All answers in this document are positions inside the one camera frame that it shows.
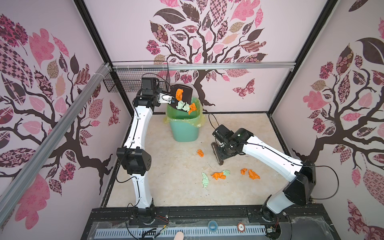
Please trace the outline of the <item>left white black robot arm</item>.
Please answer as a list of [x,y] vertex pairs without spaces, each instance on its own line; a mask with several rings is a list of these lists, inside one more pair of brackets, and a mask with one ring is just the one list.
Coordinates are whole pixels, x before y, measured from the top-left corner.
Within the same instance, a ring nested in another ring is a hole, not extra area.
[[154,222],[156,211],[148,180],[152,157],[145,150],[145,141],[153,110],[160,105],[160,92],[157,78],[142,78],[141,89],[133,100],[134,117],[130,132],[124,146],[117,149],[120,165],[134,186],[136,200],[132,217],[146,224]]

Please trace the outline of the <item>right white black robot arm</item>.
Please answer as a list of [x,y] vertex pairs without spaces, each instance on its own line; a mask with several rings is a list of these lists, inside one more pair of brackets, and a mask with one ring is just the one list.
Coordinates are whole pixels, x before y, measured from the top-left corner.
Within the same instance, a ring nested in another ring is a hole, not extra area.
[[292,158],[264,143],[250,131],[240,128],[233,132],[224,125],[214,132],[211,144],[219,165],[237,156],[249,155],[279,173],[288,183],[270,195],[262,205],[259,215],[266,222],[273,222],[277,215],[292,205],[305,206],[316,185],[315,164]]

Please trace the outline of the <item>dark brown hand brush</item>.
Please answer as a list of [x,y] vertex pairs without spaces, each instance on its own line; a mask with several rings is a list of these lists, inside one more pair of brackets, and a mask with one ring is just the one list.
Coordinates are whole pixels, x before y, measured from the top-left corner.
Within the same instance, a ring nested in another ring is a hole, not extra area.
[[224,156],[221,152],[222,148],[217,144],[217,143],[211,143],[211,147],[213,149],[213,152],[214,152],[214,155],[217,159],[217,162],[220,166],[222,166],[224,164]]

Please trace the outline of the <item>small orange scrap front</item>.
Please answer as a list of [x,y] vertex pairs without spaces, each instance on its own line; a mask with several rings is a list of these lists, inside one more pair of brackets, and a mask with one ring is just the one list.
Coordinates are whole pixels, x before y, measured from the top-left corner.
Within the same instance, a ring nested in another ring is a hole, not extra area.
[[248,171],[247,168],[241,169],[241,174],[242,174],[242,175],[245,175],[247,171]]

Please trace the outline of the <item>long orange paper scrap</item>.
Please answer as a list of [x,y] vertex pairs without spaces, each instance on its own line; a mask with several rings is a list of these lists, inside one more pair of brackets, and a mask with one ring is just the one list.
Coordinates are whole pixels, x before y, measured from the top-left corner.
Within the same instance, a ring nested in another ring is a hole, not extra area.
[[204,152],[202,150],[198,150],[197,153],[200,157],[204,157]]

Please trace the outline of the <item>dark brown plastic dustpan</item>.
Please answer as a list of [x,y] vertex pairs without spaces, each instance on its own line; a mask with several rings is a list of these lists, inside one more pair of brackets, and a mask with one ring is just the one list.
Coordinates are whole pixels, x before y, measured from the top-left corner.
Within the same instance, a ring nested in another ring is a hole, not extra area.
[[180,84],[173,85],[173,86],[171,86],[171,95],[173,97],[175,97],[177,89],[183,89],[184,90],[182,101],[186,102],[188,104],[191,104],[192,103],[193,89],[189,86],[186,86],[186,85],[180,85]]

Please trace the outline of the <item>small green paper scrap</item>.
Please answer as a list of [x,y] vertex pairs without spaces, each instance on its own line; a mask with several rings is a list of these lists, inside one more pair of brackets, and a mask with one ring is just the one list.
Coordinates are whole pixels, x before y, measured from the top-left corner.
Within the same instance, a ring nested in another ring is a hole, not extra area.
[[228,175],[230,175],[230,171],[229,170],[223,170],[223,175],[224,176],[228,176]]

